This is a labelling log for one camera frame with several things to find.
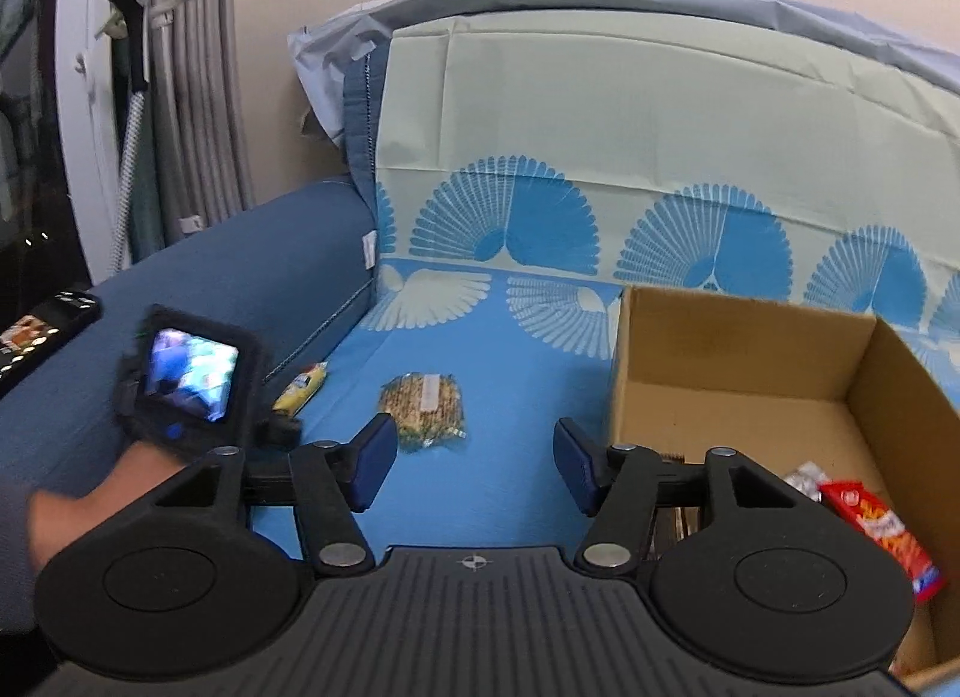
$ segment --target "white door frame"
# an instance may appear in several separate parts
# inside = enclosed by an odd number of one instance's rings
[[[106,0],[56,0],[56,113],[80,246],[93,283],[109,276],[119,182]]]

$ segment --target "human hand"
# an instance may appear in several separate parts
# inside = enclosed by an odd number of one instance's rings
[[[150,443],[133,443],[110,475],[85,497],[73,499],[35,491],[27,510],[30,554],[37,571],[57,553],[133,500],[184,468],[184,463]]]

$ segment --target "red snack package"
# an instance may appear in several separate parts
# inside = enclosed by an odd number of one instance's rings
[[[944,577],[917,539],[906,531],[906,526],[875,494],[863,488],[859,481],[829,481],[820,484],[824,501],[861,529],[877,545],[893,554],[913,582],[913,593],[918,603],[928,601],[944,587]]]

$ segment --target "metal screw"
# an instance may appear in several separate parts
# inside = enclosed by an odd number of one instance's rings
[[[594,567],[622,567],[630,561],[630,551],[615,542],[595,542],[584,559]]]
[[[355,567],[367,558],[367,552],[352,542],[331,542],[320,548],[320,561],[331,567]]]

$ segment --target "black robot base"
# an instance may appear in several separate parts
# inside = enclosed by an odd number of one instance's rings
[[[218,449],[79,540],[37,581],[62,664],[35,694],[908,694],[886,673],[904,571],[730,448],[678,465],[565,419],[555,462],[594,516],[572,558],[395,547],[376,564],[352,510],[396,449],[382,414],[275,465]],[[254,504],[294,506],[304,561],[248,531]],[[700,508],[701,530],[650,561],[666,507]]]

